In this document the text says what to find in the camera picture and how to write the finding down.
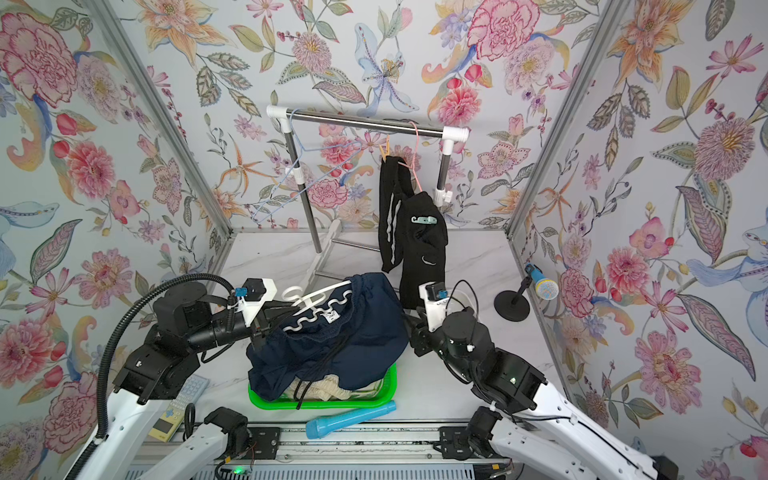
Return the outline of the white hanger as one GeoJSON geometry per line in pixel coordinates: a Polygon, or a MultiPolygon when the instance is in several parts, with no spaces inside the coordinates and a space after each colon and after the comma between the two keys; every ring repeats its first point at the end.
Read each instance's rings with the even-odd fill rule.
{"type": "Polygon", "coordinates": [[[342,311],[352,298],[352,282],[341,281],[330,286],[306,293],[298,285],[286,288],[282,293],[282,299],[290,302],[299,310],[293,315],[293,319],[282,327],[284,332],[300,332],[305,324],[324,320],[333,324],[342,316],[342,311]]]}

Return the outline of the beige shorts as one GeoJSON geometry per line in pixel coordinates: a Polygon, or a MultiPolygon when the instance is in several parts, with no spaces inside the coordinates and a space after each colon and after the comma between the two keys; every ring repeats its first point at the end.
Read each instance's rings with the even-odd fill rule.
{"type": "Polygon", "coordinates": [[[369,399],[378,394],[383,380],[374,381],[360,389],[346,390],[339,386],[337,375],[326,375],[323,379],[310,382],[295,377],[279,397],[280,400],[306,401],[345,401],[369,399]]]}

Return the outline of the navy blue shorts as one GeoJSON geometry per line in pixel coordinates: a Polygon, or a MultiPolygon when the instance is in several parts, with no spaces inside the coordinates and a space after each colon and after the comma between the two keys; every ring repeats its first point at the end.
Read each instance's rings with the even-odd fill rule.
{"type": "Polygon", "coordinates": [[[333,324],[305,324],[300,332],[271,333],[265,345],[246,350],[249,388],[266,401],[278,400],[295,377],[318,381],[337,375],[339,386],[360,389],[384,377],[408,346],[403,308],[382,273],[353,275],[352,298],[333,324]]]}

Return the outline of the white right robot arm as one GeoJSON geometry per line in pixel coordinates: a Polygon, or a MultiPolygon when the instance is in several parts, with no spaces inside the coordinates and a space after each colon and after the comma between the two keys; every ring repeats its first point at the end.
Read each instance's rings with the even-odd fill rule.
{"type": "Polygon", "coordinates": [[[522,357],[497,347],[471,308],[436,328],[404,318],[413,350],[433,352],[482,400],[460,445],[483,458],[520,460],[552,479],[675,479],[677,465],[619,440],[522,357]]]}

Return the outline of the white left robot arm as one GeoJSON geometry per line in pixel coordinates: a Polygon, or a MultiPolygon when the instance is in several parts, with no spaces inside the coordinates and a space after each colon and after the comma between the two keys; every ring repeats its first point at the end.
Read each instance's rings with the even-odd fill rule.
{"type": "Polygon", "coordinates": [[[297,310],[277,299],[271,279],[249,278],[234,287],[218,275],[196,273],[150,290],[123,315],[107,341],[96,383],[96,430],[68,478],[121,478],[188,378],[239,342],[257,348],[297,310]],[[153,309],[157,322],[111,376],[117,346],[145,307],[153,309]]]}

